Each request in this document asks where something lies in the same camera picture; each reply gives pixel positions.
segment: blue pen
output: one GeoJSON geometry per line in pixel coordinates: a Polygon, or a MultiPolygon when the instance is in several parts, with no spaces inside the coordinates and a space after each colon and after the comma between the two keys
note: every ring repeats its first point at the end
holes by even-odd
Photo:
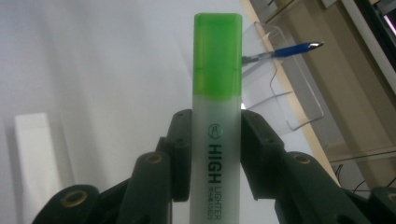
{"type": "Polygon", "coordinates": [[[323,44],[324,44],[323,42],[303,43],[284,49],[276,49],[274,51],[264,52],[253,56],[243,56],[242,65],[247,65],[248,63],[255,63],[270,58],[286,58],[295,54],[306,53],[309,50],[317,49],[321,47],[323,44]]]}

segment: clear acrylic holder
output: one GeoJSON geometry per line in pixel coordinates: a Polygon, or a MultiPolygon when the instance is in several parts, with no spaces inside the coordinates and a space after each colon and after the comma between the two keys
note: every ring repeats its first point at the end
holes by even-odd
{"type": "MultiPolygon", "coordinates": [[[[254,23],[243,33],[243,55],[289,47],[278,27],[254,23]]],[[[277,134],[293,132],[323,118],[296,57],[269,59],[242,68],[242,102],[261,114],[277,134]]]]}

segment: highlighter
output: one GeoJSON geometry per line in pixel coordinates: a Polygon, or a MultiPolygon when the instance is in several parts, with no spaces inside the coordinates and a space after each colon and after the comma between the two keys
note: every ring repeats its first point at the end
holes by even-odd
{"type": "Polygon", "coordinates": [[[239,223],[242,17],[194,18],[190,224],[239,223]]]}

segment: green highlighter cap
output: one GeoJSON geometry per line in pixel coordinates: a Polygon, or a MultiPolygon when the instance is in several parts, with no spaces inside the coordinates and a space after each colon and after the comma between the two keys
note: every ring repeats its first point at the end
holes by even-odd
{"type": "Polygon", "coordinates": [[[242,17],[195,15],[193,94],[228,100],[241,95],[242,17]]]}

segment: pen tip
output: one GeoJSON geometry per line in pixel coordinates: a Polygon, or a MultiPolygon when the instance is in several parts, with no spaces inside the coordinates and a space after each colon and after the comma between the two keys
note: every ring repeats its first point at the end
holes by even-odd
{"type": "Polygon", "coordinates": [[[318,41],[318,42],[311,42],[309,43],[309,49],[317,49],[320,48],[324,45],[323,41],[318,41]]]}

